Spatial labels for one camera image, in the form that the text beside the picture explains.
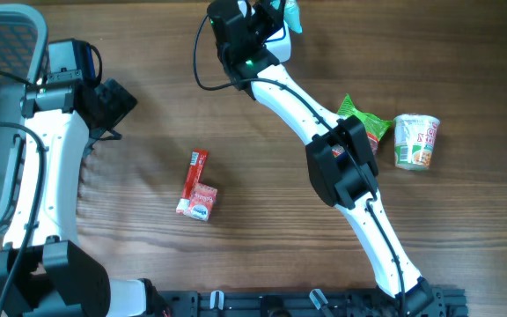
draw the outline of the red candy bar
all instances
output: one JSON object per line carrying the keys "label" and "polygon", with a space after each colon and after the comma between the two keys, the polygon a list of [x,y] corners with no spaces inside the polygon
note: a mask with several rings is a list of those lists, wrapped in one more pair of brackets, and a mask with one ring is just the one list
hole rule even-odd
{"label": "red candy bar", "polygon": [[191,196],[191,191],[201,179],[202,169],[207,162],[208,155],[208,151],[198,149],[193,150],[193,154],[191,155],[191,166],[189,167],[187,179],[185,180],[185,186],[183,187],[183,192],[181,192],[181,199],[177,205],[175,212],[179,214],[184,214],[187,212],[187,209],[189,208],[189,197]]}
{"label": "red candy bar", "polygon": [[217,189],[202,184],[196,184],[191,193],[191,202],[185,213],[195,219],[209,220],[212,206],[217,200]]}

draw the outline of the snack package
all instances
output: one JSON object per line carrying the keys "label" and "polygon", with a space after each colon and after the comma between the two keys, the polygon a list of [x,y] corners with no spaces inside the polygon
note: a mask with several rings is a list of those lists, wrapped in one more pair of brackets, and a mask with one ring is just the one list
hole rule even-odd
{"label": "snack package", "polygon": [[[289,29],[295,33],[302,33],[303,27],[300,25],[300,8],[298,7],[297,0],[284,0],[285,1],[285,22],[289,25]],[[273,0],[271,5],[279,9],[281,0]]]}
{"label": "snack package", "polygon": [[378,141],[380,141],[380,139],[385,135],[388,128],[393,125],[392,121],[382,120],[375,114],[368,114],[357,110],[348,94],[345,96],[345,99],[338,110],[338,114],[345,116],[346,118],[354,115],[361,120],[365,126],[365,130],[367,131],[367,137],[369,137],[369,143],[371,144],[373,154],[377,154]]}
{"label": "snack package", "polygon": [[430,115],[401,114],[394,118],[394,164],[422,171],[430,168],[439,119]]}
{"label": "snack package", "polygon": [[184,215],[208,221],[217,200],[217,189],[197,183],[191,192],[189,208]]}
{"label": "snack package", "polygon": [[187,178],[185,179],[185,185],[183,186],[183,191],[181,192],[180,202],[177,204],[177,208],[175,210],[178,214],[183,214],[187,211],[191,191],[201,179],[202,169],[207,162],[208,155],[208,151],[198,149],[193,150],[193,153],[191,154],[191,166],[187,172]]}

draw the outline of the green packet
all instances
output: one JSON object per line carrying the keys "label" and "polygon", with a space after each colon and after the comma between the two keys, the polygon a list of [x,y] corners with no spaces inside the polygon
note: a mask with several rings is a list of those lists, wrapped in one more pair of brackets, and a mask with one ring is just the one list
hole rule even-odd
{"label": "green packet", "polygon": [[371,143],[373,154],[377,153],[378,141],[385,135],[388,128],[393,125],[393,121],[382,120],[375,114],[364,113],[357,110],[349,94],[346,94],[337,114],[346,118],[354,115],[357,119],[361,120],[367,131],[367,137],[369,137],[369,143]]}

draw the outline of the barcode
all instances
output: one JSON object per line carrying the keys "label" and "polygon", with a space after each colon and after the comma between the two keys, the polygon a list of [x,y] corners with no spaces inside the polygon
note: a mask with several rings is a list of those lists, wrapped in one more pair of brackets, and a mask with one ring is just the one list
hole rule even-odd
{"label": "barcode", "polygon": [[408,162],[408,147],[407,146],[400,147],[400,156],[399,156],[398,160]]}
{"label": "barcode", "polygon": [[197,164],[197,159],[199,159],[199,153],[193,152],[191,155],[191,165],[195,166]]}

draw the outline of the wooden table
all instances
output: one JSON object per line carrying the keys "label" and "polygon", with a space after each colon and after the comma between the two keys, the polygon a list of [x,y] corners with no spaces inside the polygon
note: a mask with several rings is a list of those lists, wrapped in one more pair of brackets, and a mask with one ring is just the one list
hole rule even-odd
{"label": "wooden table", "polygon": [[[466,289],[471,316],[507,316],[507,2],[301,7],[305,32],[286,66],[324,107],[349,93],[381,118],[441,120],[428,172],[394,168],[393,134],[381,142],[383,203],[432,284]],[[243,92],[197,87],[191,48],[205,3],[38,9],[51,40],[95,44],[104,77],[139,100],[124,138],[98,144],[82,168],[81,244],[110,276],[160,290],[374,287],[355,234],[314,194],[293,132]],[[227,80],[209,28],[198,60],[205,83]],[[208,223],[174,211],[195,147],[210,151],[203,182],[220,191]]]}

